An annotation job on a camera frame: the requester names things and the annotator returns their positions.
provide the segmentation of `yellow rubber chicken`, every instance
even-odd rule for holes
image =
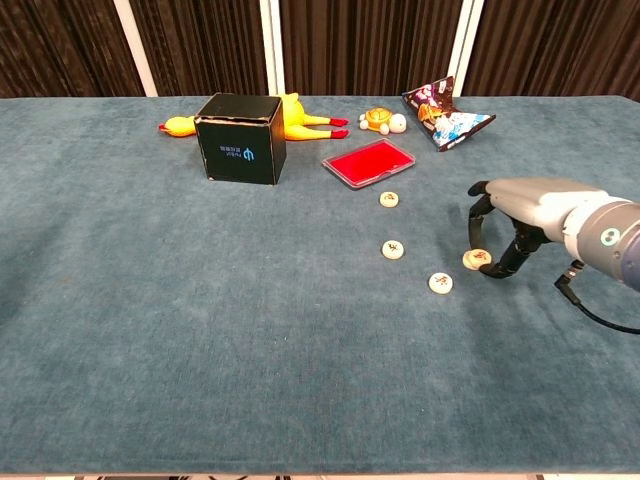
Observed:
[[[304,125],[332,125],[343,127],[346,118],[316,117],[304,113],[297,93],[278,95],[282,99],[284,136],[287,140],[317,140],[320,138],[345,138],[349,130],[312,130]]]
[[[316,117],[304,113],[304,107],[298,100],[297,93],[278,95],[282,99],[284,117],[284,136],[287,140],[317,140],[321,138],[345,138],[349,130],[312,130],[305,125],[332,125],[343,127],[349,120],[346,118]],[[196,133],[196,126],[190,117],[172,117],[162,125],[161,132],[174,137],[188,137]]]
[[[193,116],[172,117],[163,124],[158,125],[158,130],[173,137],[188,137],[189,135],[195,135],[196,124],[193,123]]]

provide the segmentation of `black cable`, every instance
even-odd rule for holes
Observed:
[[[611,328],[619,332],[630,333],[631,335],[640,335],[640,328],[625,327],[624,325],[618,325],[617,323],[609,322],[604,318],[599,317],[587,307],[582,305],[582,301],[580,301],[578,296],[573,293],[573,290],[569,286],[569,283],[571,283],[571,280],[573,280],[578,275],[578,273],[582,271],[583,268],[584,263],[582,263],[580,260],[575,260],[571,264],[569,269],[565,273],[563,273],[560,278],[558,278],[558,280],[555,281],[554,285],[558,290],[560,290],[560,293],[562,293],[562,295],[564,295],[572,305],[578,307],[578,310],[580,310],[594,322],[597,322],[604,327]]]

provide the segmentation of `brown curtain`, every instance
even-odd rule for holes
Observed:
[[[287,91],[398,95],[446,76],[462,0],[280,0]]]
[[[158,95],[268,93],[260,0],[131,0]]]
[[[112,0],[0,2],[0,96],[144,95]]]
[[[640,0],[487,0],[463,94],[640,100]]]

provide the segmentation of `snack bag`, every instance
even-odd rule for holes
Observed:
[[[453,83],[454,78],[447,77],[402,94],[440,152],[469,138],[496,118],[495,115],[463,113],[455,108]]]

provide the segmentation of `black cube box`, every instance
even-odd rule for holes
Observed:
[[[280,97],[216,93],[195,125],[209,180],[278,183],[287,156]]]

